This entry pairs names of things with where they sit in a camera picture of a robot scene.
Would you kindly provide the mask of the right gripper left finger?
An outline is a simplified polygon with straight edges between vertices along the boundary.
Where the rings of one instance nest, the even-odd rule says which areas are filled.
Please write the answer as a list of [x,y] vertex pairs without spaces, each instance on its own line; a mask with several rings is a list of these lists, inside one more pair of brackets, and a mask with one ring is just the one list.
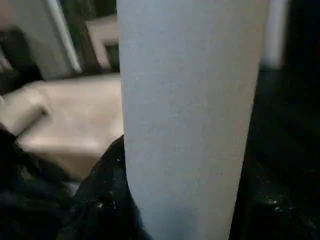
[[57,239],[150,239],[129,189],[124,136],[107,148],[79,185]]

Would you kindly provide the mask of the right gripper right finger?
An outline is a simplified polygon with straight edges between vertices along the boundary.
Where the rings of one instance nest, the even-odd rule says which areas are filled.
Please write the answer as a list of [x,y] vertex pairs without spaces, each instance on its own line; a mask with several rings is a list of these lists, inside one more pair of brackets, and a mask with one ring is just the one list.
[[231,240],[318,240],[320,212],[306,209],[246,151],[230,227]]

